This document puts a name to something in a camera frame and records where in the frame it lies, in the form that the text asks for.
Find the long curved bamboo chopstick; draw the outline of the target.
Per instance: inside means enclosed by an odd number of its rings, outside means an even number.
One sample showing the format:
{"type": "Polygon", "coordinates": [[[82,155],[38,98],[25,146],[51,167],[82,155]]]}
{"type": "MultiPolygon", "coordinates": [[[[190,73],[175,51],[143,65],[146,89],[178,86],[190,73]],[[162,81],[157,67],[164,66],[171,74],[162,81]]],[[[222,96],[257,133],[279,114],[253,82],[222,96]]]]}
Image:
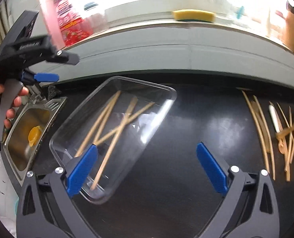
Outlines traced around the long curved bamboo chopstick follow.
{"type": "Polygon", "coordinates": [[[74,157],[78,157],[83,153],[84,148],[86,147],[87,143],[89,142],[91,136],[93,135],[94,131],[96,130],[96,128],[98,127],[99,123],[101,122],[101,120],[103,119],[103,117],[105,116],[105,114],[107,113],[107,110],[111,108],[111,105],[113,102],[116,102],[116,100],[118,99],[119,95],[120,95],[120,91],[116,92],[113,97],[111,98],[110,102],[107,104],[107,106],[103,109],[103,111],[101,112],[101,114],[99,115],[99,117],[96,119],[95,123],[92,125],[90,131],[88,132],[88,134],[86,135],[86,137],[84,138],[82,144],[80,145],[79,149],[77,150],[76,154],[74,155],[74,157]]]}

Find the bamboo chopstick pair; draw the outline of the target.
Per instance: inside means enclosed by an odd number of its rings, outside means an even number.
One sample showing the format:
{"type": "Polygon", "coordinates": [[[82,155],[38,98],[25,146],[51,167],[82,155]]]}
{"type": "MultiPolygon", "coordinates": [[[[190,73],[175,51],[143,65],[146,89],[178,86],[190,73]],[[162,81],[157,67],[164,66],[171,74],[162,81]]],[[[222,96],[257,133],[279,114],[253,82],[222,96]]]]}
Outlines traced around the bamboo chopstick pair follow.
{"type": "MultiPolygon", "coordinates": [[[[155,102],[150,102],[146,106],[144,106],[143,108],[141,108],[140,110],[138,110],[136,113],[132,114],[130,117],[127,118],[124,126],[126,126],[127,124],[129,124],[132,121],[134,121],[142,113],[144,113],[146,110],[148,110],[149,108],[151,108],[152,106],[154,106],[154,104],[155,104],[155,102]]],[[[111,130],[105,136],[103,136],[102,138],[99,138],[98,141],[93,142],[93,144],[98,146],[101,143],[103,143],[104,141],[108,140],[111,136],[113,136],[114,134],[116,134],[116,132],[120,129],[120,127],[121,127],[121,125],[115,127],[113,130],[111,130]]]]}
{"type": "Polygon", "coordinates": [[[117,127],[130,105],[133,98],[137,96],[129,93],[121,93],[116,102],[112,102],[111,106],[107,109],[107,113],[103,116],[102,121],[99,123],[98,129],[94,136],[94,144],[97,144],[99,139],[108,134],[111,130],[117,127]]]}

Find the pink detergent bottle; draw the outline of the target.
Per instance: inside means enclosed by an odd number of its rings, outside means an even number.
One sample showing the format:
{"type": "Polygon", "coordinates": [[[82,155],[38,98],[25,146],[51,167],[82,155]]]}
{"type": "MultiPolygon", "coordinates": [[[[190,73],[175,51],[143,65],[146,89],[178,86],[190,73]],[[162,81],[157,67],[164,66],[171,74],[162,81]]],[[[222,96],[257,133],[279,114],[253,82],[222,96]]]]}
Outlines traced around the pink detergent bottle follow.
{"type": "Polygon", "coordinates": [[[93,34],[90,22],[73,0],[39,0],[52,42],[57,48],[72,46],[93,34]]]}

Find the steel sink with yellow plug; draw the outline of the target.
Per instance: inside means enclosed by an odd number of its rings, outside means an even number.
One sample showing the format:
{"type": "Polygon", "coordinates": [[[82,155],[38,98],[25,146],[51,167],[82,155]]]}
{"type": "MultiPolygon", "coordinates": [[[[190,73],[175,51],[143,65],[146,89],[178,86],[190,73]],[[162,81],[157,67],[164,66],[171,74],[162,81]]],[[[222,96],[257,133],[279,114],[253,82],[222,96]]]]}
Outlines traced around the steel sink with yellow plug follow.
{"type": "Polygon", "coordinates": [[[66,97],[27,102],[4,143],[4,152],[19,184],[30,170],[44,134],[66,103],[66,97]]]}

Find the small translucent amber spoon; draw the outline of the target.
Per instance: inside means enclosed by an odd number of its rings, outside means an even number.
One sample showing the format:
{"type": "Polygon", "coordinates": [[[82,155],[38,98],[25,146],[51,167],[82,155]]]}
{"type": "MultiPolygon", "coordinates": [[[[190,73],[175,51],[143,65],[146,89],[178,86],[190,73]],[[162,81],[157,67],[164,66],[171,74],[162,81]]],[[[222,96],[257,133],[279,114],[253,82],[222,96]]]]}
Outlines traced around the small translucent amber spoon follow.
{"type": "Polygon", "coordinates": [[[278,149],[279,149],[279,152],[283,155],[288,153],[286,139],[278,139],[278,149]]]}

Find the thin bamboo chopstick beside spoon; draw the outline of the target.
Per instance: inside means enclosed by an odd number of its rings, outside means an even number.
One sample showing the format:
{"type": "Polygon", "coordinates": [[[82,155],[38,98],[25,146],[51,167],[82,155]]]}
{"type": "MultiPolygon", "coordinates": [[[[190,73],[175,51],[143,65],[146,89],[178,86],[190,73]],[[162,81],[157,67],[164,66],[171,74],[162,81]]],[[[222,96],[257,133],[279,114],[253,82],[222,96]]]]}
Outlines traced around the thin bamboo chopstick beside spoon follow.
{"type": "Polygon", "coordinates": [[[264,164],[265,164],[265,169],[268,171],[268,173],[270,174],[271,173],[271,170],[270,170],[270,166],[269,166],[269,160],[268,160],[268,155],[267,155],[267,150],[266,150],[266,145],[265,145],[265,140],[263,138],[263,134],[262,134],[262,131],[261,131],[261,127],[260,127],[260,124],[258,122],[258,119],[257,119],[257,116],[256,116],[256,113],[252,107],[252,104],[248,98],[248,96],[246,95],[246,93],[242,90],[241,91],[244,98],[245,98],[245,101],[247,103],[247,106],[249,107],[249,110],[250,110],[250,113],[252,115],[252,118],[253,118],[253,121],[254,121],[254,124],[256,126],[256,129],[257,129],[257,133],[258,133],[258,137],[259,137],[259,142],[260,142],[260,145],[261,145],[261,150],[262,150],[262,154],[263,154],[263,160],[264,160],[264,164]]]}

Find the clear plastic container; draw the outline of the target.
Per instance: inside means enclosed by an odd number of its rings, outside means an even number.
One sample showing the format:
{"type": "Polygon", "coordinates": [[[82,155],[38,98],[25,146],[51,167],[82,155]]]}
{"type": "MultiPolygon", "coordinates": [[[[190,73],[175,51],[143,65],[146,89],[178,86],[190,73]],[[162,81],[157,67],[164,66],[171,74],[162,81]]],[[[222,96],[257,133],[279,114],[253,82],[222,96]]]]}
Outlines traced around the clear plastic container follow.
{"type": "MultiPolygon", "coordinates": [[[[94,190],[91,190],[90,187],[114,135],[100,145],[96,145],[98,159],[80,190],[82,196],[92,204],[103,204],[116,191],[140,158],[177,97],[176,91],[165,85],[122,76],[107,79],[72,112],[51,138],[50,149],[60,166],[66,166],[74,158],[92,125],[118,91],[137,96],[132,99],[125,112],[129,112],[129,116],[150,102],[155,102],[155,104],[124,127],[99,183],[94,190]]],[[[97,129],[98,127],[83,152],[93,145],[97,129]]]]}

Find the yellow sponge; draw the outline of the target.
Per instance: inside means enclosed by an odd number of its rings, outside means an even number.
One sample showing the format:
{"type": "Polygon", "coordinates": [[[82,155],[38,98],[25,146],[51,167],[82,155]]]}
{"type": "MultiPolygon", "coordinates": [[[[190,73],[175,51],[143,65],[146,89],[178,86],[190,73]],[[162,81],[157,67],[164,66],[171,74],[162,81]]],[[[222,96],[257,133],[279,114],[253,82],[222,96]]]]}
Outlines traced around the yellow sponge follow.
{"type": "Polygon", "coordinates": [[[185,9],[185,10],[176,10],[172,12],[173,18],[177,21],[185,21],[185,22],[215,22],[215,14],[209,11],[203,10],[193,10],[193,9],[185,9]]]}

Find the wooden utensil holder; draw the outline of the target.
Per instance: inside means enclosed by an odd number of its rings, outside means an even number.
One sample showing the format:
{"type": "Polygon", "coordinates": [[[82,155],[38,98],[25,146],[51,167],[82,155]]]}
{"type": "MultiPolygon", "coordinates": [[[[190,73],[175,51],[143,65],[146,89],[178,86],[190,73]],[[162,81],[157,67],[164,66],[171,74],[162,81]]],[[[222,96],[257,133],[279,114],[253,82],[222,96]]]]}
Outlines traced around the wooden utensil holder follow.
{"type": "Polygon", "coordinates": [[[285,22],[281,40],[294,53],[294,13],[290,10],[287,11],[285,22]]]}

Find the white handled utensil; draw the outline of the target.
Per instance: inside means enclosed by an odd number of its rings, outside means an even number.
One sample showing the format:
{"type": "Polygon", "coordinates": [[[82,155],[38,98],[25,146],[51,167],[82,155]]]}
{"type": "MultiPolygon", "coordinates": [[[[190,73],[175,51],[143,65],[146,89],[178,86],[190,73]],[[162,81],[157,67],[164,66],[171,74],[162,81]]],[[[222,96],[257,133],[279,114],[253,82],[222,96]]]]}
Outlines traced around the white handled utensil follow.
{"type": "Polygon", "coordinates": [[[279,125],[280,121],[278,119],[277,111],[272,104],[269,104],[268,109],[269,109],[269,113],[271,115],[271,119],[273,121],[273,126],[275,129],[275,132],[279,133],[280,132],[280,125],[279,125]]]}

